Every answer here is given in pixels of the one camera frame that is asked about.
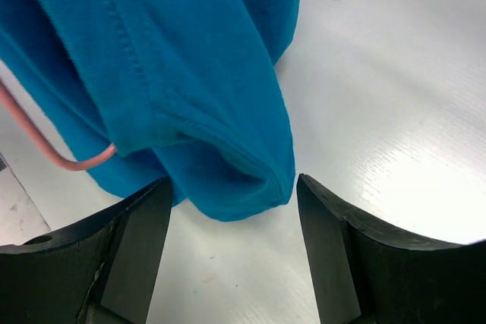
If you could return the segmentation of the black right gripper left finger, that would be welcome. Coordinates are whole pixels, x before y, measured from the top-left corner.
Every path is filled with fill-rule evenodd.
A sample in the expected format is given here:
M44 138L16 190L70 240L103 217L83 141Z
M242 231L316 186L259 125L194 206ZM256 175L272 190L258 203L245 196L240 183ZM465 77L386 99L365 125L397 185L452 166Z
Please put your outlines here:
M145 323L173 200L160 179L22 245L1 248L3 323Z

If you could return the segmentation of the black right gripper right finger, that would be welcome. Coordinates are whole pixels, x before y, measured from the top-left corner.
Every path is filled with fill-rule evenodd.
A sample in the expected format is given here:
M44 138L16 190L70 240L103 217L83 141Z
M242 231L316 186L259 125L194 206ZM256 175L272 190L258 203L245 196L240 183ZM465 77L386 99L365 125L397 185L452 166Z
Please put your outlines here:
M485 243L391 225L309 175L298 211L322 323L483 323Z

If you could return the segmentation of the pink wire hanger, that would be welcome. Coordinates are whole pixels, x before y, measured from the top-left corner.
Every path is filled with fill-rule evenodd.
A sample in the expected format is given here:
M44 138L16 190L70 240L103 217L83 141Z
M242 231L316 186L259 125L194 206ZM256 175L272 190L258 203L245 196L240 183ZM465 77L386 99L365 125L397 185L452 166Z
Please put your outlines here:
M1 104L10 113L11 117L17 122L19 127L30 137L36 147L55 165L69 171L86 171L111 159L117 149L111 143L99 155L90 159L75 162L61 156L52 144L44 137L37 126L31 121L29 115L24 111L17 100L11 95L8 88L1 80Z

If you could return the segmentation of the blue t-shirt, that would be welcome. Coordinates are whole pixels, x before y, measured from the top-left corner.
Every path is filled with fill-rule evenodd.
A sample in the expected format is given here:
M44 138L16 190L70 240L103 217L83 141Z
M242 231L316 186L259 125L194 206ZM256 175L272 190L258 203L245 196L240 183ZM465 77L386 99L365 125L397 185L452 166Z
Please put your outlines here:
M295 180L275 65L299 0L1 0L1 59L76 159L128 197L169 178L222 222L286 204Z

